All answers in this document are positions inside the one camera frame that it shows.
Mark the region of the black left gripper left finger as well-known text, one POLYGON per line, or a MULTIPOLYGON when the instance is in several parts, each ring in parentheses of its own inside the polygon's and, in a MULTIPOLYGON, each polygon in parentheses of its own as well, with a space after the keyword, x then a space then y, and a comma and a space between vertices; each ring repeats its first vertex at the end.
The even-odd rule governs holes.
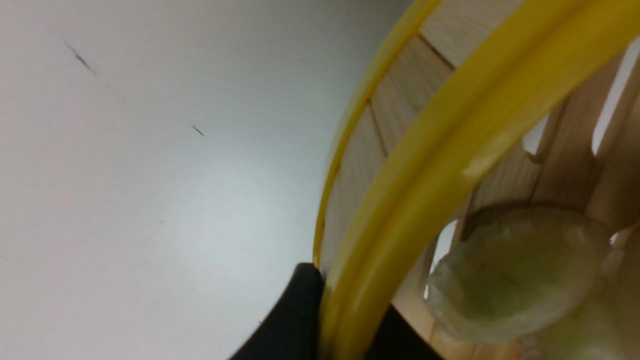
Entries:
POLYGON ((299 263, 275 306, 231 356, 233 360, 315 360, 324 283, 311 263, 299 263))

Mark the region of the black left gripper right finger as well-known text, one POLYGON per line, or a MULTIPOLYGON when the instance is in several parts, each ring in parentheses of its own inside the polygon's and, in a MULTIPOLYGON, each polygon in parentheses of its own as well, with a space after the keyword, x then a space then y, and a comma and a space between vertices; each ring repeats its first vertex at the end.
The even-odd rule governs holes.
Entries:
POLYGON ((441 356, 390 305, 366 351, 367 360, 441 360, 441 356))

